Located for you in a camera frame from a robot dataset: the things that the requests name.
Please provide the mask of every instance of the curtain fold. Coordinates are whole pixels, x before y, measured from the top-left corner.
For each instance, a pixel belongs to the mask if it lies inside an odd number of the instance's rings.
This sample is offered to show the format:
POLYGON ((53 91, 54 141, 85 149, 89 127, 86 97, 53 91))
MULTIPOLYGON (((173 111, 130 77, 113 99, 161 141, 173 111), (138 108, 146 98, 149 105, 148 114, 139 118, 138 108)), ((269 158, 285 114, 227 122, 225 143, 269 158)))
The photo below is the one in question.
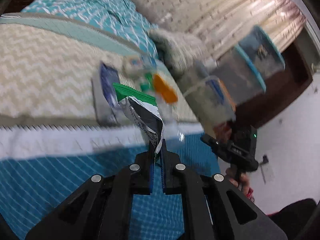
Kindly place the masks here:
POLYGON ((291 0, 134 0, 166 29, 198 36, 218 59, 258 24, 284 51, 303 29, 305 17, 291 0))

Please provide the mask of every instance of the blue sheet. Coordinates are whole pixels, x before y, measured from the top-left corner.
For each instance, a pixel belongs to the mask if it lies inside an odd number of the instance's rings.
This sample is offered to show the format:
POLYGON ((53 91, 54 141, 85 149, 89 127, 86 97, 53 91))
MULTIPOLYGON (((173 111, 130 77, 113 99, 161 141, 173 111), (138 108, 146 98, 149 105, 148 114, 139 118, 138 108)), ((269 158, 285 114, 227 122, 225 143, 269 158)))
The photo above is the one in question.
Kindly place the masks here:
MULTIPOLYGON (((186 136, 186 144, 177 151, 181 161, 199 174, 219 173, 215 155, 200 136, 186 136)), ((139 146, 95 155, 0 161, 0 213, 24 239, 42 217, 93 174, 116 174, 145 150, 139 146)), ((160 168, 155 167, 152 195, 133 198, 130 240, 174 240, 183 232, 181 197, 162 193, 160 168)))
POLYGON ((129 40, 157 58, 156 46, 147 35, 152 25, 136 11, 130 0, 34 0, 22 12, 48 13, 83 21, 129 40))

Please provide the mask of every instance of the patterned curtain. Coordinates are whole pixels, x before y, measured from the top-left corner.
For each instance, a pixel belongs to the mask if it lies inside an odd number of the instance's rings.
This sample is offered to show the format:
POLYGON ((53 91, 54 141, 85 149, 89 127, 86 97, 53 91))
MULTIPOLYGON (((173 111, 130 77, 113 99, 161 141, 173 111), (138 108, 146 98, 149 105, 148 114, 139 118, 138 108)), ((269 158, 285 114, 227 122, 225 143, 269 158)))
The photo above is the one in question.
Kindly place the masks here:
POLYGON ((305 17, 291 0, 133 0, 152 22, 198 36, 218 59, 258 24, 284 51, 303 29, 305 17))

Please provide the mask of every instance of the white wall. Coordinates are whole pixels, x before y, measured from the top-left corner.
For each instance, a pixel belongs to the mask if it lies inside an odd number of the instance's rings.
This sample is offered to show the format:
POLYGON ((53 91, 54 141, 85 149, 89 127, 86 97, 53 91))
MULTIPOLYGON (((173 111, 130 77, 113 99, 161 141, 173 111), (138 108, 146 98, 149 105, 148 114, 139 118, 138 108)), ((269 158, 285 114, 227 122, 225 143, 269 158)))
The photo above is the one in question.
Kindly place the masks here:
MULTIPOLYGON (((304 198, 320 199, 320 74, 306 91, 258 129, 256 160, 267 154, 274 179, 264 184, 261 170, 251 174, 256 205, 266 214, 304 198)), ((221 171, 226 163, 219 161, 221 171)))

